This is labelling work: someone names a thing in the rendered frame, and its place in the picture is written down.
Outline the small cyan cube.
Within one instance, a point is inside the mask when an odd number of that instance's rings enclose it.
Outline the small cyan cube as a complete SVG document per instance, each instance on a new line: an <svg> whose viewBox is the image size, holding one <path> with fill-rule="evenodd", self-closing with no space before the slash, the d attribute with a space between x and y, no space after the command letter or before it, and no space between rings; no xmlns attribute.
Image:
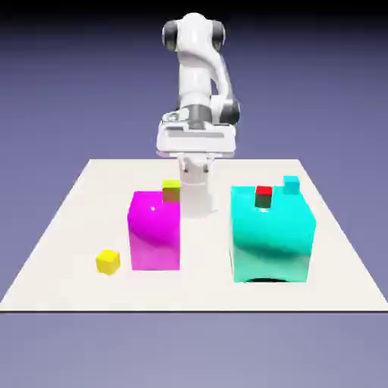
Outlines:
<svg viewBox="0 0 388 388"><path fill-rule="evenodd" d="M283 177L283 192L285 195L298 195L300 193L300 181L297 176Z"/></svg>

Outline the small red cube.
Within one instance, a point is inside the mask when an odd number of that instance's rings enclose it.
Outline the small red cube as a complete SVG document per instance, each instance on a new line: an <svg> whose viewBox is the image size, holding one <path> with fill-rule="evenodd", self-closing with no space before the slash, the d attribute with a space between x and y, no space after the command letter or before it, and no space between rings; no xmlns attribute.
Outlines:
<svg viewBox="0 0 388 388"><path fill-rule="evenodd" d="M256 186L255 188L255 207L268 209L271 207L273 195L272 186Z"/></svg>

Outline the small yellow cube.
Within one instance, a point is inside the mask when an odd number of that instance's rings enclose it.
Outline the small yellow cube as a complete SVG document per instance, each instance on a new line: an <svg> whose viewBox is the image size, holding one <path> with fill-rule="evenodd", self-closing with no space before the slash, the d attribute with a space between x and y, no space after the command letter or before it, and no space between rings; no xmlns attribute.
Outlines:
<svg viewBox="0 0 388 388"><path fill-rule="evenodd" d="M95 262L99 273L112 275L120 267L120 253L104 249L96 257Z"/></svg>
<svg viewBox="0 0 388 388"><path fill-rule="evenodd" d="M180 180L166 179L162 181L163 203L173 203L180 201Z"/></svg>

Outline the large cyan box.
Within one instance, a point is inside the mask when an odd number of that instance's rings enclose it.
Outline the large cyan box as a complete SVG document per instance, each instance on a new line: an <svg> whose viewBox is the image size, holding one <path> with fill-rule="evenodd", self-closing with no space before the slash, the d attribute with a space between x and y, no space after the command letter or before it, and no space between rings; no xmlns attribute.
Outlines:
<svg viewBox="0 0 388 388"><path fill-rule="evenodd" d="M304 283L317 221L300 188L272 187L270 208L255 205L255 186L230 188L230 260L236 283Z"/></svg>

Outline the large magenta box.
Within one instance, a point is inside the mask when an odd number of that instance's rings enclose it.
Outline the large magenta box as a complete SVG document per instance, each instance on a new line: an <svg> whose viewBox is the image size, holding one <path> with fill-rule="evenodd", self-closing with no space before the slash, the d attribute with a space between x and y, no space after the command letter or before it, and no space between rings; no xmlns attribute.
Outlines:
<svg viewBox="0 0 388 388"><path fill-rule="evenodd" d="M135 191L127 213L134 271L180 269L180 203L161 191Z"/></svg>

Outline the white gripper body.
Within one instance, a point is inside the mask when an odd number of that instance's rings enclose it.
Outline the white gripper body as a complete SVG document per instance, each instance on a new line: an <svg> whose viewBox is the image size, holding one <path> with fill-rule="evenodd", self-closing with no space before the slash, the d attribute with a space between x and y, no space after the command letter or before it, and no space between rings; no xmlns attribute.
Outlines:
<svg viewBox="0 0 388 388"><path fill-rule="evenodd" d="M236 151L236 128L205 122L204 129L194 130L189 128L186 121L161 122L158 126L156 151L166 158L176 158L180 154L233 157Z"/></svg>

